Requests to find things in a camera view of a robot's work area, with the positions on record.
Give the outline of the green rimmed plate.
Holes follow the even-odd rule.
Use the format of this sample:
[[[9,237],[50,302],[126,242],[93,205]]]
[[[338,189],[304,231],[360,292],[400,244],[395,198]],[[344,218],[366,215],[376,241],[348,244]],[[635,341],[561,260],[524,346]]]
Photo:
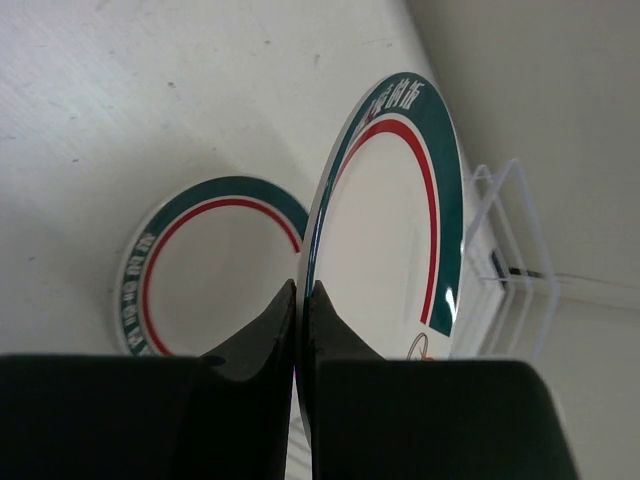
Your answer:
[[[294,277],[308,220],[291,193],[259,177],[190,185],[132,235],[113,294],[131,356],[198,356],[238,332]]]
[[[325,164],[304,234],[297,329],[321,284],[338,316],[386,359],[453,349],[465,244],[462,161],[449,111],[414,72],[372,86]]]

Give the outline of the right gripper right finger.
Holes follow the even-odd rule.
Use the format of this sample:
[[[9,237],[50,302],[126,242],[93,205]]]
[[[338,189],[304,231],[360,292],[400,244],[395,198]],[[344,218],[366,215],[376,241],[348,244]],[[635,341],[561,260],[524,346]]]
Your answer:
[[[302,326],[316,479],[575,479],[552,396],[521,361],[385,360],[321,283]]]

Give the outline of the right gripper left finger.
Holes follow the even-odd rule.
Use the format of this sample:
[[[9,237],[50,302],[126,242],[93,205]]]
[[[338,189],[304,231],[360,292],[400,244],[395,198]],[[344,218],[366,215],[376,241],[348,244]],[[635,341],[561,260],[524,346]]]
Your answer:
[[[208,353],[5,355],[5,479],[281,479],[295,293]]]

